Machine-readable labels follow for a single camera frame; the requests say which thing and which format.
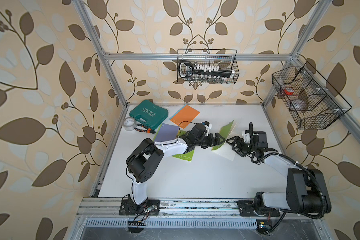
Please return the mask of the white lined notebook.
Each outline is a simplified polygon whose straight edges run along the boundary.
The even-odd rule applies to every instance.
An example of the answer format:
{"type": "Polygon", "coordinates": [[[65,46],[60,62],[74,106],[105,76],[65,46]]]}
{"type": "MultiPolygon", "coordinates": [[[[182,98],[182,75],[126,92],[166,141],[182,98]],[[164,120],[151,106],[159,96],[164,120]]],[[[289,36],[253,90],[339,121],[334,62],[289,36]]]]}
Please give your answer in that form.
{"type": "Polygon", "coordinates": [[[219,144],[217,146],[212,147],[211,152],[219,157],[222,157],[226,160],[233,161],[235,157],[235,152],[232,150],[232,146],[229,145],[226,141],[229,138],[232,138],[235,136],[235,133],[233,133],[234,129],[236,127],[235,120],[227,122],[226,125],[222,126],[219,134],[221,137],[224,138],[224,142],[222,144],[219,144]]]}

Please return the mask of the orange cover notebook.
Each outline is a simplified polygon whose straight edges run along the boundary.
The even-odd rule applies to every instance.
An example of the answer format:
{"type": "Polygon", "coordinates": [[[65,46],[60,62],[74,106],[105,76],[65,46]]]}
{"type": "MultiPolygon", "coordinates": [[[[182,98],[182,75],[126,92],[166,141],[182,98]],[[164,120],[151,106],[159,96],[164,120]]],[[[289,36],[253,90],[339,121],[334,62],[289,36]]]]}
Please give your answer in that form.
{"type": "Polygon", "coordinates": [[[178,125],[181,129],[185,129],[198,115],[199,111],[189,105],[183,106],[170,121],[178,125]]]}

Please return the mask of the purple cover notebook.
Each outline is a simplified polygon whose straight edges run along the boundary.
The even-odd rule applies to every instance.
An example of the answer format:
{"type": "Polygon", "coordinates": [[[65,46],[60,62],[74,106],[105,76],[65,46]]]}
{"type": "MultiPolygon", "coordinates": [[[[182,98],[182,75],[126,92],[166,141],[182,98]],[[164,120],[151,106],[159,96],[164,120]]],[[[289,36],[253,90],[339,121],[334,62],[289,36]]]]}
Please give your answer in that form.
{"type": "Polygon", "coordinates": [[[179,127],[169,124],[161,124],[158,128],[154,142],[167,142],[175,140],[178,136],[179,127]]]}

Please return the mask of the green cover notebook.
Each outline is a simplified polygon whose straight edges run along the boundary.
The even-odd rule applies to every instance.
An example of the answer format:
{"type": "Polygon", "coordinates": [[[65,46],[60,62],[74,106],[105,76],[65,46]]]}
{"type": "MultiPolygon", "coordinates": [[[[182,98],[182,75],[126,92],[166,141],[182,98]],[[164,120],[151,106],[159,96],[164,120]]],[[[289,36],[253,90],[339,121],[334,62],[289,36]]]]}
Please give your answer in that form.
{"type": "MultiPolygon", "coordinates": [[[[183,130],[179,130],[178,131],[178,135],[176,137],[176,140],[178,139],[179,136],[183,135],[186,131],[183,130]]],[[[186,154],[177,154],[177,155],[172,155],[173,158],[177,158],[177,159],[181,159],[181,160],[185,160],[185,161],[189,161],[191,162],[194,156],[194,152],[195,150],[192,150],[191,152],[188,152],[186,154]]]]}

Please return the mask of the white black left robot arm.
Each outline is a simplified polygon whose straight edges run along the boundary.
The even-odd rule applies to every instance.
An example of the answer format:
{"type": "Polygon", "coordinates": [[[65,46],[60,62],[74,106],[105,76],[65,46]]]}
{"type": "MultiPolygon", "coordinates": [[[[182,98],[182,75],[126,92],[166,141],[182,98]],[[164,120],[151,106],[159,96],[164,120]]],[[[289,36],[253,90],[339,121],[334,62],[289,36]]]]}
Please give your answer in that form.
{"type": "Polygon", "coordinates": [[[222,145],[226,139],[219,133],[210,133],[211,126],[207,121],[195,123],[191,130],[164,142],[144,139],[126,160],[126,175],[132,180],[130,199],[133,204],[141,206],[147,201],[146,182],[163,158],[187,154],[195,147],[207,149],[222,145]]]}

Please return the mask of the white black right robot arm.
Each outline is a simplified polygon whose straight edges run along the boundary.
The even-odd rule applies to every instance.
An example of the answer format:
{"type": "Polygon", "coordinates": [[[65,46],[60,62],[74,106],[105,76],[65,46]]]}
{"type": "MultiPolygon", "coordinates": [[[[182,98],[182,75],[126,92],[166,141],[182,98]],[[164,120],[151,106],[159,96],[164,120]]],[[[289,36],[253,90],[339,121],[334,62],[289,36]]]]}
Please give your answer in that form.
{"type": "Polygon", "coordinates": [[[244,138],[235,136],[227,144],[241,157],[250,157],[254,164],[265,164],[286,178],[284,192],[258,192],[253,201],[238,201],[242,216],[279,216],[280,212],[300,214],[321,219],[332,210],[324,175],[309,170],[292,158],[269,148],[267,135],[262,131],[245,132],[244,138]]]}

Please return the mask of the socket wrench set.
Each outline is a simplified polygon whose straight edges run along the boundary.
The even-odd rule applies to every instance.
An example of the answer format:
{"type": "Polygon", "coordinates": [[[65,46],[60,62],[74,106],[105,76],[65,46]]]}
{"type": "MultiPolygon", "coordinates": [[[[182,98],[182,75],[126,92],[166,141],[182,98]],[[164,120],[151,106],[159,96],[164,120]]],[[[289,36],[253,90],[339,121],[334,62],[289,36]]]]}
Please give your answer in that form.
{"type": "Polygon", "coordinates": [[[185,81],[208,84],[235,84],[240,73],[215,65],[203,65],[191,61],[180,61],[177,66],[178,77],[185,81]]]}

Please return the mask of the red object in basket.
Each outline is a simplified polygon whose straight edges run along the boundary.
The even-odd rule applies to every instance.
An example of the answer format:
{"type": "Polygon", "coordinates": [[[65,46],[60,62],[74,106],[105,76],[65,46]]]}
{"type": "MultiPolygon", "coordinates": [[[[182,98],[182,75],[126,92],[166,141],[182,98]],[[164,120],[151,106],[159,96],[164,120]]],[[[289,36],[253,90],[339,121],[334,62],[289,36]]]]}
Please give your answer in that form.
{"type": "Polygon", "coordinates": [[[284,94],[286,96],[293,96],[295,94],[295,90],[291,87],[285,87],[284,88],[284,94]]]}

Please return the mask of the orange black pliers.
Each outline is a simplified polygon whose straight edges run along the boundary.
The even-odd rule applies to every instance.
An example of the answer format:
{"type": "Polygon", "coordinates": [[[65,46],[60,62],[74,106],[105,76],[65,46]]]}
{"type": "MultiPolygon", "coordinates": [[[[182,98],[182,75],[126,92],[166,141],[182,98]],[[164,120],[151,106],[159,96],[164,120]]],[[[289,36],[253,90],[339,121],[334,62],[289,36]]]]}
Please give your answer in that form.
{"type": "Polygon", "coordinates": [[[148,126],[145,126],[143,124],[137,123],[135,128],[136,131],[141,132],[141,133],[148,133],[148,134],[155,134],[156,131],[151,129],[148,126]]]}

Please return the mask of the green plastic tool case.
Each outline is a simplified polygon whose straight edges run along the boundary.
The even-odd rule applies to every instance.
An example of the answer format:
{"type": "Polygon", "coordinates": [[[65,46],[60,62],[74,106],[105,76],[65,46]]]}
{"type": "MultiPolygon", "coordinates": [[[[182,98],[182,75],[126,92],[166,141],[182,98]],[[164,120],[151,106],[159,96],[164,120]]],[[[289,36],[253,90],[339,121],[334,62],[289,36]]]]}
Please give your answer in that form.
{"type": "Polygon", "coordinates": [[[167,109],[157,106],[149,100],[142,101],[129,113],[129,116],[138,123],[152,130],[156,130],[168,115],[167,109]]]}

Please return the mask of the clear tape roll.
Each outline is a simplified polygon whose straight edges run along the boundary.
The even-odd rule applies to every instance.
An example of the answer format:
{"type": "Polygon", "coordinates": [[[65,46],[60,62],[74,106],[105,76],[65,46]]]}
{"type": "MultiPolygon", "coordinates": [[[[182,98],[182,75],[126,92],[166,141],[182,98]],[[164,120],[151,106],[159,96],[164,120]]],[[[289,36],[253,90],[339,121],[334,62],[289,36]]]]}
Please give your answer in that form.
{"type": "Polygon", "coordinates": [[[128,117],[124,119],[123,127],[126,131],[129,132],[134,131],[136,126],[137,126],[137,121],[134,118],[128,117]]]}

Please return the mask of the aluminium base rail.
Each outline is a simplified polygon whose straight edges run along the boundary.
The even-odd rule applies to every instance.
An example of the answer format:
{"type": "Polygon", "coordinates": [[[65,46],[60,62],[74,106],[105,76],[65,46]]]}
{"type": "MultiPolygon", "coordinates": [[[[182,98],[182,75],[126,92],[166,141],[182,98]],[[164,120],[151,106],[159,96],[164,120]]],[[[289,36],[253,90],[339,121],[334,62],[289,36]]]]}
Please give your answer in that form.
{"type": "Polygon", "coordinates": [[[84,198],[76,217],[82,218],[122,218],[135,217],[149,211],[150,218],[207,218],[207,219],[275,219],[282,212],[277,210],[255,213],[252,199],[191,199],[191,198],[154,198],[142,207],[132,207],[127,197],[84,198]]]}

